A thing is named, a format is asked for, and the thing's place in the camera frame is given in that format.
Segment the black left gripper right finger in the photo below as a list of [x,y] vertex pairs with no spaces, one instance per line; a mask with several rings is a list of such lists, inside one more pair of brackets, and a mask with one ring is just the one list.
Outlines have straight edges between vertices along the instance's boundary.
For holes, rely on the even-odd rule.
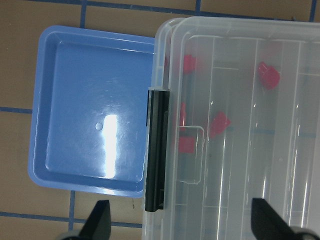
[[256,240],[300,239],[263,198],[253,198],[251,201],[250,227]]

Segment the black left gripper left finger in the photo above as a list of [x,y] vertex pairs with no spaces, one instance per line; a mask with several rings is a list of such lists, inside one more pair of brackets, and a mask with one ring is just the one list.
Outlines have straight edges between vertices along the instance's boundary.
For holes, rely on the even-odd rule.
[[78,234],[79,240],[108,240],[111,236],[109,200],[98,200]]

